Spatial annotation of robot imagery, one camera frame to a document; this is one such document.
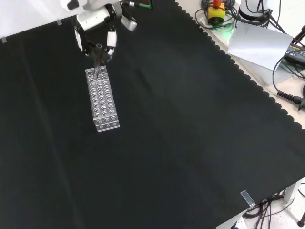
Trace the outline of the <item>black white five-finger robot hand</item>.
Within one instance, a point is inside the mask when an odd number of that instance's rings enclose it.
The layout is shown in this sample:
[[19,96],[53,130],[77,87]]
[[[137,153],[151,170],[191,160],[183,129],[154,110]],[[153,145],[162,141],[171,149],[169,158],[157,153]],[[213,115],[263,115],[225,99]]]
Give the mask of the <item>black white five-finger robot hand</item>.
[[108,62],[114,54],[117,46],[116,21],[116,18],[106,17],[101,24],[86,31],[75,21],[74,31],[79,49],[93,59],[95,66]]

